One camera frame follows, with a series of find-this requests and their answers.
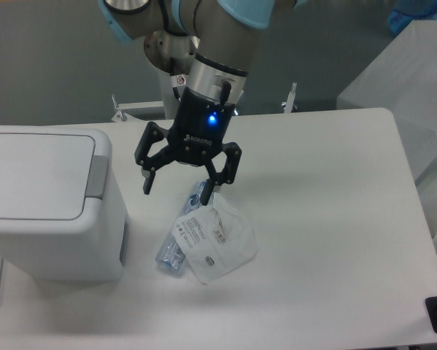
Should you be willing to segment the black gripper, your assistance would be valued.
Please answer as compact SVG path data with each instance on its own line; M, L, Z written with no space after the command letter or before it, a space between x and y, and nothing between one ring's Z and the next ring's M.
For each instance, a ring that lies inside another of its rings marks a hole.
M167 130L150 121L140 138L134 153L136 164L143 177L144 194L149 194L156 171L178 161L206 167L209 178L201 193L200 202L206 206L216 186L233 184L242 150L236 142L223 144L223 138L231 121L235 105L229 102L231 89L219 93L219 98L209 100L186 88L177 110L173 125ZM153 146L167 140L167 145L149 156ZM212 159L220 152L226 155L221 172L217 172Z

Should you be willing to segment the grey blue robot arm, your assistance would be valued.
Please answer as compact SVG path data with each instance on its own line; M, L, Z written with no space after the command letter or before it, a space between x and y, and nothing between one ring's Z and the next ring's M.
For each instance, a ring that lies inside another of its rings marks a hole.
M149 122L134 157L149 194L155 175L173 161L205 167L201 194L236 178L241 148L223 143L253 58L271 18L295 9L297 1L100 1L105 21L121 42L156 31L199 40L185 90L169 129Z

